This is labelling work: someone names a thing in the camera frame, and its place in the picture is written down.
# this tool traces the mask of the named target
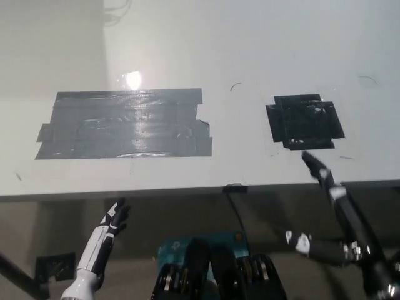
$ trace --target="table surface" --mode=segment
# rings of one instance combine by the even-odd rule
[[[0,199],[312,183],[273,142],[274,96],[332,101],[345,139],[312,151],[347,183],[400,180],[400,1],[3,3]],[[202,88],[211,157],[35,161],[58,91]]]

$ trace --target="gray duct tape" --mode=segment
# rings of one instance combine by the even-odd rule
[[[139,106],[131,109],[120,107],[55,107],[51,115],[51,124],[78,123],[87,120],[119,122],[170,122],[187,124],[196,119],[197,105],[168,104]]]
[[[121,122],[85,120],[71,125],[43,124],[38,142],[82,141],[97,139],[145,139],[208,137],[209,125],[195,120],[191,124],[173,122]]]
[[[59,92],[36,159],[210,156],[201,89]]]
[[[210,156],[211,137],[43,142],[36,159]]]
[[[120,107],[166,104],[201,104],[201,89],[156,89],[146,91],[59,92],[55,108]]]

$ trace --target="black tape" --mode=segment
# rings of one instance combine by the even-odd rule
[[[75,253],[38,257],[36,259],[35,280],[39,284],[46,284],[52,277],[56,281],[74,279],[75,260]]]
[[[290,150],[331,149],[332,139],[345,138],[333,102],[318,94],[274,98],[266,106],[274,142]]]

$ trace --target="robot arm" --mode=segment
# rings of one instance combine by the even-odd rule
[[[336,266],[355,264],[361,268],[364,291],[370,299],[400,299],[398,256],[387,261],[368,220],[348,190],[335,181],[331,170],[312,154],[302,159],[325,191],[337,222],[342,228],[341,242],[313,239],[310,235],[281,229],[280,235],[297,252],[322,263]]]
[[[61,300],[93,300],[101,288],[104,272],[115,237],[126,228],[129,206],[120,199],[94,229],[77,267],[76,280],[61,296]]]

